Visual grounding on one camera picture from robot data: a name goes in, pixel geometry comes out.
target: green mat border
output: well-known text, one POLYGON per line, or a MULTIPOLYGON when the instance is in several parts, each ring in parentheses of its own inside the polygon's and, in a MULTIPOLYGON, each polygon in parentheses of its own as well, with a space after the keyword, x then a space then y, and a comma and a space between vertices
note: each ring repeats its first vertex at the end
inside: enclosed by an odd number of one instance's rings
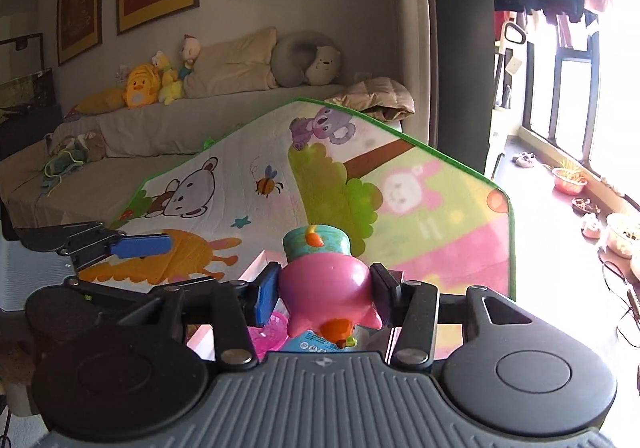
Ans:
MULTIPOLYGON (((463 163, 460 163, 460 162, 456 161, 455 159, 452 159, 448 155, 444 155, 444 153, 439 152, 435 148, 432 148, 431 146, 429 146, 429 145, 427 145, 427 144, 425 144, 425 143, 423 143, 421 141, 418 141, 417 139, 414 139, 410 135, 407 135, 407 134, 404 134, 402 132, 399 132, 395 128, 391 128, 389 125, 383 123, 382 121, 378 121, 377 119, 373 119, 372 117, 370 117, 370 116, 368 116, 368 115, 366 115, 364 113, 358 112, 356 110, 352 110, 351 108, 347 108, 345 106, 341 106, 341 105, 338 105, 338 104, 327 103, 325 101, 320 101, 320 100, 317 100, 317 99, 311 99, 311 98, 308 98, 308 97, 297 97, 297 98, 294 98, 294 99, 292 99, 290 101, 287 101, 286 103, 284 103, 283 105, 281 105, 281 106, 279 106, 277 108, 274 108, 273 110, 270 110, 270 111, 268 111, 266 113, 263 113, 263 114, 259 115, 258 117, 253 118, 251 121, 249 121, 248 123, 245 123, 241 127, 236 128, 236 129, 232 130, 231 132, 224 134, 220 139, 216 139, 213 142, 207 141, 207 147, 203 148, 202 151, 204 151, 204 150, 210 148, 211 146, 213 146, 214 144, 222 141, 224 138, 230 136, 231 134, 234 134, 235 132, 241 130, 247 124, 251 124, 253 121, 256 121, 257 119, 260 119, 260 117, 262 117, 264 115, 267 115, 267 113, 270 113, 270 112, 275 111, 275 110, 279 110, 280 108, 282 108, 284 106, 287 106, 289 104, 295 103, 295 102, 309 102, 309 103, 318 104, 318 105, 321 105, 321 106, 330 106, 332 108, 338 108, 339 110, 342 110, 343 112, 350 113, 351 115, 354 115, 354 116, 362 119, 363 121, 367 121, 368 123, 374 124, 375 126, 378 126, 379 128, 382 128, 383 130, 389 132, 391 135, 394 135, 394 136, 398 137, 398 139, 402 139, 403 141, 407 141, 408 143, 411 143, 415 147, 420 148, 421 150, 427 152, 428 154, 433 155, 434 157, 437 157, 438 159, 441 159, 441 160, 445 161, 447 164, 450 164, 454 168, 457 168, 458 170, 461 170, 464 173, 466 173, 468 175, 471 175, 472 177, 475 177, 479 181, 482 181, 485 184, 491 186, 493 189, 500 190, 500 192, 504 195, 505 199, 507 200, 507 204, 509 206, 509 237, 510 237, 510 239, 509 239, 509 295, 508 296, 512 300, 516 299, 515 218, 514 218, 514 214, 513 214, 513 205, 511 204, 511 200, 509 198, 509 195, 507 195, 507 193, 505 193, 504 190, 500 186, 498 186, 496 183, 494 183, 491 179, 487 179, 481 173, 478 173, 477 171, 475 171, 472 168, 464 165, 463 163)), ((145 186, 146 183, 148 183, 150 180, 155 179, 156 177, 159 177, 161 175, 164 175, 165 173, 170 172, 171 170, 177 168, 178 166, 183 165, 187 161, 193 159, 193 157, 195 155, 197 155, 197 154, 185 155, 184 162, 182 162, 180 164, 176 164, 174 167, 169 168, 168 170, 162 171, 162 172, 157 173, 155 175, 151 175, 151 176, 147 177, 146 179, 144 179, 142 181, 142 183, 140 184, 140 186, 138 187, 138 189, 136 190, 136 192, 130 198, 130 200, 127 203, 127 205, 122 209, 122 211, 125 211, 129 207, 129 205, 133 202, 133 199, 135 198, 136 194, 145 186)))

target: windowsill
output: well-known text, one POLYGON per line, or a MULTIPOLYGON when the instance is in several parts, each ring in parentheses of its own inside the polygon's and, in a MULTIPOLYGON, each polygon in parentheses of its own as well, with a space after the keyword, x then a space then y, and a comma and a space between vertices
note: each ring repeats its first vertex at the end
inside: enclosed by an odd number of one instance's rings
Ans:
MULTIPOLYGON (((542 137, 539 137, 522 126, 518 129, 518 137, 530 148, 545 156, 549 166, 558 167, 562 164, 562 161, 575 161, 562 150, 559 150, 542 139, 542 137)), ((599 177, 596 177, 587 169, 582 169, 582 174, 588 182, 586 189, 595 199, 598 199, 603 206, 615 213, 624 213, 625 215, 634 215, 636 217, 640 216, 640 213, 631 204, 622 197, 616 195, 611 188, 605 186, 599 177)))

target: beige sofa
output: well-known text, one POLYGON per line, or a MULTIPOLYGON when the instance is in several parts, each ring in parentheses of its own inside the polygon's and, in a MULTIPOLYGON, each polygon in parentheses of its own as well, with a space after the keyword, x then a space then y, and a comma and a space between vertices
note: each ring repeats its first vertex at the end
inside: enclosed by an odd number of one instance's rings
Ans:
POLYGON ((65 176, 43 195, 47 152, 44 141, 38 142, 0 162, 0 197, 15 227, 113 222, 145 179, 201 151, 207 139, 220 139, 294 98, 325 99, 341 89, 329 84, 182 99, 63 123, 54 143, 99 129, 108 138, 108 157, 65 176))

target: cartoon bee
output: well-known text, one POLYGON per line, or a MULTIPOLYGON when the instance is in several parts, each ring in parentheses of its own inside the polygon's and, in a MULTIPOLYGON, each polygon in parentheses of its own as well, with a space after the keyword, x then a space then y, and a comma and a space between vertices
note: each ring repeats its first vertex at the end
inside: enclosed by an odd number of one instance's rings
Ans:
POLYGON ((278 189, 278 193, 280 193, 284 185, 273 180, 277 174, 278 171, 272 170, 271 165, 267 166, 264 169, 264 178, 255 181, 255 192, 260 193, 260 195, 265 195, 267 198, 269 198, 269 193, 273 192, 274 189, 278 189))

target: teal toy lid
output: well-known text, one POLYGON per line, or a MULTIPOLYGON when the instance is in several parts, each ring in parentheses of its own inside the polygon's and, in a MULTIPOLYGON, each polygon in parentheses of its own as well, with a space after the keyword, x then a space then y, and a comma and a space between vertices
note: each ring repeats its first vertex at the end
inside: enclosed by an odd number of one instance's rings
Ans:
POLYGON ((342 253, 351 255, 347 234, 337 227, 324 224, 304 225, 289 231, 282 239, 287 262, 311 253, 342 253))

